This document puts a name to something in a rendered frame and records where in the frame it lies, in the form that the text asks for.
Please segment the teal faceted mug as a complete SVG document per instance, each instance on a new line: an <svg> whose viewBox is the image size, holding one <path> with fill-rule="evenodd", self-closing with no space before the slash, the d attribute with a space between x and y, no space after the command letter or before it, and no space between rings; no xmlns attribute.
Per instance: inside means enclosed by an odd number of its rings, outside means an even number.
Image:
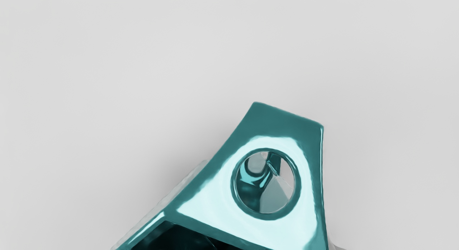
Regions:
<svg viewBox="0 0 459 250"><path fill-rule="evenodd" d="M110 250L345 250L326 228L323 126L255 102Z"/></svg>

